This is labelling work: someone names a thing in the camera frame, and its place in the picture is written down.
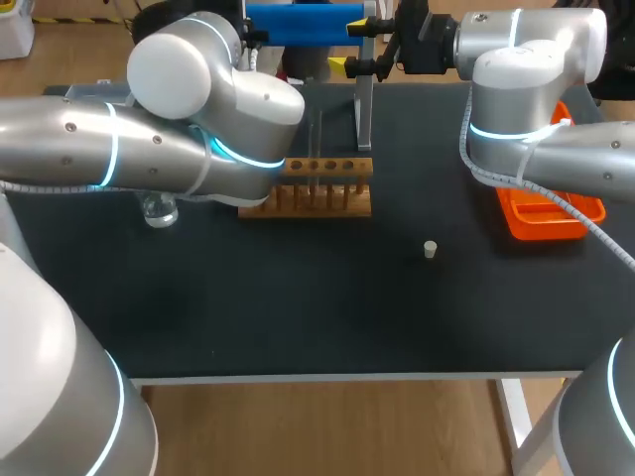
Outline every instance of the silver robot arm segment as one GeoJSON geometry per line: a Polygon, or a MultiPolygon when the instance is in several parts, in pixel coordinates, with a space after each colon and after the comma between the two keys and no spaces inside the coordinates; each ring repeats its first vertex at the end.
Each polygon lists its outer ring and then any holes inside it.
{"type": "Polygon", "coordinates": [[[284,81],[235,69],[240,52],[240,39],[224,18],[194,13],[137,45],[128,60],[130,89],[153,114],[187,119],[236,154],[278,163],[305,101],[284,81]]]}
{"type": "Polygon", "coordinates": [[[131,54],[128,80],[145,110],[60,97],[0,101],[0,179],[261,203],[305,103],[284,81],[236,70],[241,53],[231,24],[199,12],[131,54]]]}
{"type": "Polygon", "coordinates": [[[477,59],[468,130],[472,161],[515,177],[518,184],[525,179],[552,189],[635,199],[635,125],[551,125],[567,87],[589,75],[594,79],[599,70],[595,59],[589,69],[588,56],[572,61],[572,50],[578,56],[580,51],[594,54],[595,48],[584,44],[581,49],[561,35],[560,40],[526,42],[477,59]]]}
{"type": "Polygon", "coordinates": [[[0,150],[0,177],[10,182],[215,194],[240,204],[267,196],[277,170],[236,160],[204,131],[142,109],[54,96],[1,101],[0,150]]]}
{"type": "Polygon", "coordinates": [[[569,80],[591,82],[604,60],[606,30],[604,12],[592,8],[469,12],[454,38],[454,65],[461,79],[472,79],[476,60],[487,52],[552,40],[565,49],[569,80]]]}

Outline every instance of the orange tray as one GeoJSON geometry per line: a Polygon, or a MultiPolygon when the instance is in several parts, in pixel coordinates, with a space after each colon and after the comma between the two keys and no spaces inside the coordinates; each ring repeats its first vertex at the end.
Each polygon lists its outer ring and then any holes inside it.
{"type": "MultiPolygon", "coordinates": [[[[559,102],[552,123],[571,119],[569,110],[559,102]]],[[[505,219],[512,235],[523,241],[576,240],[588,232],[586,227],[562,210],[548,198],[514,188],[496,188],[505,219]]],[[[599,224],[606,217],[606,210],[599,198],[557,192],[561,198],[599,224]]]]}

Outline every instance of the white table leg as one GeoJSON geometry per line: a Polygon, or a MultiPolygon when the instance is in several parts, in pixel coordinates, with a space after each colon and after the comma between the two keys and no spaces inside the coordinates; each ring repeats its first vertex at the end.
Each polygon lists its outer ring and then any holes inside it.
{"type": "Polygon", "coordinates": [[[549,404],[533,428],[520,380],[498,380],[496,389],[512,450],[513,474],[536,476],[555,452],[554,417],[564,389],[549,404]]]}
{"type": "Polygon", "coordinates": [[[520,379],[501,379],[496,381],[496,390],[505,419],[509,446],[515,452],[532,430],[523,387],[520,379]]]}
{"type": "Polygon", "coordinates": [[[514,476],[536,476],[554,455],[554,413],[561,395],[554,398],[512,456],[514,476]]]}

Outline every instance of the blue cylinder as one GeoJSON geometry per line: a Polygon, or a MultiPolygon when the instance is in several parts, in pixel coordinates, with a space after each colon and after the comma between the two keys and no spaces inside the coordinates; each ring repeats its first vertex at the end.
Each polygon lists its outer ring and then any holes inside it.
{"type": "Polygon", "coordinates": [[[346,33],[347,24],[364,18],[362,3],[248,4],[247,16],[269,32],[270,47],[361,47],[364,40],[346,33]]]}

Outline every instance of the black table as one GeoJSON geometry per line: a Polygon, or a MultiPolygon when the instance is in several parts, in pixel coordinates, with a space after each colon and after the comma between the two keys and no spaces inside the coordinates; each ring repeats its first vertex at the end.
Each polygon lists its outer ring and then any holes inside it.
{"type": "MultiPolygon", "coordinates": [[[[466,92],[375,88],[372,218],[181,203],[154,230],[128,193],[10,199],[44,277],[131,378],[581,370],[630,328],[634,278],[592,236],[511,238],[458,157],[466,92]]],[[[349,154],[352,87],[306,97],[323,111],[322,156],[349,154]]],[[[585,89],[565,100],[577,123],[601,120],[585,89]]],[[[605,230],[635,249],[635,207],[605,205],[605,230]]]]}

